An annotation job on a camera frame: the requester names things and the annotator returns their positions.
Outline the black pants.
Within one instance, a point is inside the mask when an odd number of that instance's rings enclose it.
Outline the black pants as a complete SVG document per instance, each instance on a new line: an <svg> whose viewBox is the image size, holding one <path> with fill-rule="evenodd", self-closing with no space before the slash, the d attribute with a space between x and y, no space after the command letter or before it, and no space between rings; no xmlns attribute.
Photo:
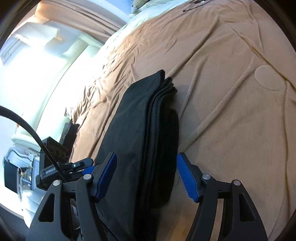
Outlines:
<svg viewBox="0 0 296 241"><path fill-rule="evenodd" d="M179 119L170 104L177 93L160 70L124 93L99 148L117 167L106 196L97 204L108 240L155 240L160 210L171 195L176 172Z"/></svg>

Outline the white bedside cabinet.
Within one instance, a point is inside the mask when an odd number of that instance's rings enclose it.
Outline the white bedside cabinet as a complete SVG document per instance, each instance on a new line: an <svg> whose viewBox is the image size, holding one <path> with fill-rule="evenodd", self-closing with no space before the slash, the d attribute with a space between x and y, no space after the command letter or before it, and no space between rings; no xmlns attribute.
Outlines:
<svg viewBox="0 0 296 241"><path fill-rule="evenodd" d="M35 151L13 146L8 149L3 159L5 187L15 192L32 212L35 212L44 195L36 185L39 157Z"/></svg>

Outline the black cloth at bed edge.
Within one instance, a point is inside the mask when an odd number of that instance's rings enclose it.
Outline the black cloth at bed edge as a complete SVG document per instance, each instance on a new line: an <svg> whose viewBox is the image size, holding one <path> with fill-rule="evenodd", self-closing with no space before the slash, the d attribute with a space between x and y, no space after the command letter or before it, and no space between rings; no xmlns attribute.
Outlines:
<svg viewBox="0 0 296 241"><path fill-rule="evenodd" d="M73 145L79 129L79 124L75 124L73 120L70 120L64 125L59 143L62 144L70 153L73 149Z"/></svg>

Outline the brown bed blanket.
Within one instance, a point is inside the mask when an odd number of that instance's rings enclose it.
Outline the brown bed blanket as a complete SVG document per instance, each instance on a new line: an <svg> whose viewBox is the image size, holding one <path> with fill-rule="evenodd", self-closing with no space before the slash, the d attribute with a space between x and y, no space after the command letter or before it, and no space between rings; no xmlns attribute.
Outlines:
<svg viewBox="0 0 296 241"><path fill-rule="evenodd" d="M188 1L94 58L67 108L80 125L70 160L95 158L126 89L161 69L178 91L178 150L241 180L275 240L295 210L295 50L255 1Z"/></svg>

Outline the brown curtain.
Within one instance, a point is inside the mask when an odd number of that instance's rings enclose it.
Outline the brown curtain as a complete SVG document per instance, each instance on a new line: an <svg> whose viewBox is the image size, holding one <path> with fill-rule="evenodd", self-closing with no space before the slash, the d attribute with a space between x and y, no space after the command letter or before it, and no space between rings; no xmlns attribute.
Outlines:
<svg viewBox="0 0 296 241"><path fill-rule="evenodd" d="M105 43L124 20L91 1L40 1L35 15L87 33Z"/></svg>

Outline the white bed sheet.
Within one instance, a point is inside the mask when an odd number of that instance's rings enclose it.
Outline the white bed sheet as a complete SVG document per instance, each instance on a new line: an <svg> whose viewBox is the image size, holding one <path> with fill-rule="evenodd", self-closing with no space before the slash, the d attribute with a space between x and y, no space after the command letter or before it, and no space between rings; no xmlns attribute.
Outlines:
<svg viewBox="0 0 296 241"><path fill-rule="evenodd" d="M100 48L95 55L96 60L107 58L110 53L116 49L121 42L137 27L144 22L166 13L173 8L182 5L188 1L186 0L174 0L174 1L149 1L144 4L138 11L138 13L131 18L122 28L115 32L106 43Z"/></svg>

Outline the teddy bear plush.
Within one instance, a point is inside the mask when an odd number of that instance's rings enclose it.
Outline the teddy bear plush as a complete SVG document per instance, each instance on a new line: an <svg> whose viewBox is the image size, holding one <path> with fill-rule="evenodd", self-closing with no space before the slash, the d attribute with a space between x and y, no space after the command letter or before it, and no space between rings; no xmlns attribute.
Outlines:
<svg viewBox="0 0 296 241"><path fill-rule="evenodd" d="M149 0L132 0L131 14L135 14L143 5L145 5Z"/></svg>

